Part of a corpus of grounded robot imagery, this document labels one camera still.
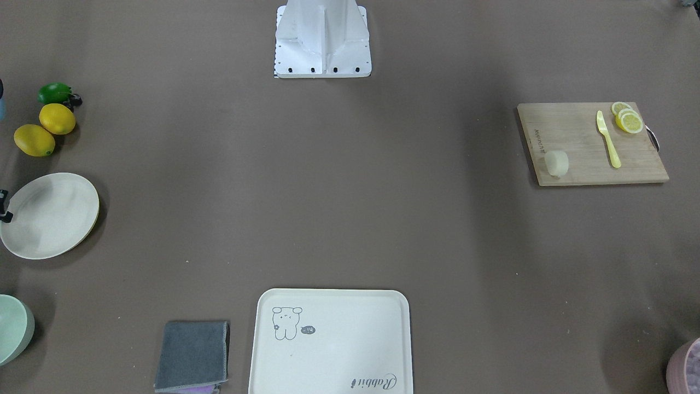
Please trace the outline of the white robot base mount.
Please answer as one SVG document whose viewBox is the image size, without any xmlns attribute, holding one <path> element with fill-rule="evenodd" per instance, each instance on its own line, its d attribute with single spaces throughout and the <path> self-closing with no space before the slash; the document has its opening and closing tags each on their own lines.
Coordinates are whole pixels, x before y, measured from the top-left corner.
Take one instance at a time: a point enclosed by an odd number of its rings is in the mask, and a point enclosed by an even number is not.
<svg viewBox="0 0 700 394">
<path fill-rule="evenodd" d="M 355 1 L 288 1 L 276 12 L 277 78 L 372 74 L 367 10 Z"/>
</svg>

